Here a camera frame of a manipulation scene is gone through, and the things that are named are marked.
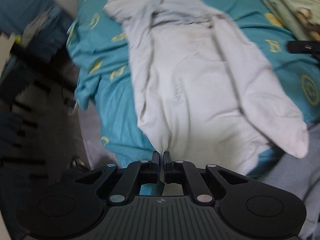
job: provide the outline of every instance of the cable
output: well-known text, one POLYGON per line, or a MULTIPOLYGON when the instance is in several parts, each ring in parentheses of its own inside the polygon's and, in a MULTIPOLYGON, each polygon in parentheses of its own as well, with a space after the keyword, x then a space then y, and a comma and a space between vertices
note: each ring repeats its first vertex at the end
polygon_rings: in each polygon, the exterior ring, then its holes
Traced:
POLYGON ((63 85, 64 85, 64 82, 66 80, 66 78, 68 77, 68 75, 71 73, 71 71, 73 70, 73 68, 75 67, 76 64, 73 64, 72 68, 70 68, 66 74, 66 76, 64 77, 63 81, 62 81, 62 84, 61 84, 61 97, 62 97, 62 101, 64 102, 65 101, 65 98, 63 96, 63 85))

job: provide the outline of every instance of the bed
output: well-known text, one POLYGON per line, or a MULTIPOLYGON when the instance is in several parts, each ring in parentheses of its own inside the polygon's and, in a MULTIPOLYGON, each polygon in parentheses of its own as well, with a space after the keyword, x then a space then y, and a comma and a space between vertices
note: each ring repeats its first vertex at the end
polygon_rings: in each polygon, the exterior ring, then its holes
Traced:
MULTIPOLYGON (((260 0, 202 1, 231 16, 271 62, 285 93, 303 112, 304 121, 310 127, 318 123, 318 62, 309 55, 286 51, 287 41, 295 39, 293 34, 260 0)), ((133 161, 150 160, 154 149, 137 128, 125 33, 102 11, 106 2, 78 0, 79 11, 70 28, 67 48, 80 67, 76 100, 83 109, 89 100, 94 102, 101 120, 101 142, 126 167, 133 161)), ((261 153, 258 166, 248 176, 262 176, 283 154, 278 147, 261 153)))

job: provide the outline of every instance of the metal screw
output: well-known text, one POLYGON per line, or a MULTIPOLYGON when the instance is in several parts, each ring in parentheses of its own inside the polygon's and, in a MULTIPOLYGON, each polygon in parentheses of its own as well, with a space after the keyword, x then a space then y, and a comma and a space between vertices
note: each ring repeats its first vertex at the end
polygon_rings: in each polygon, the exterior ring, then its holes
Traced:
POLYGON ((199 195, 197 197, 197 200, 203 203, 208 203, 212 200, 212 197, 210 195, 203 194, 203 195, 199 195))
POLYGON ((112 195, 109 200, 113 203, 119 203, 125 200, 125 197, 122 195, 112 195))

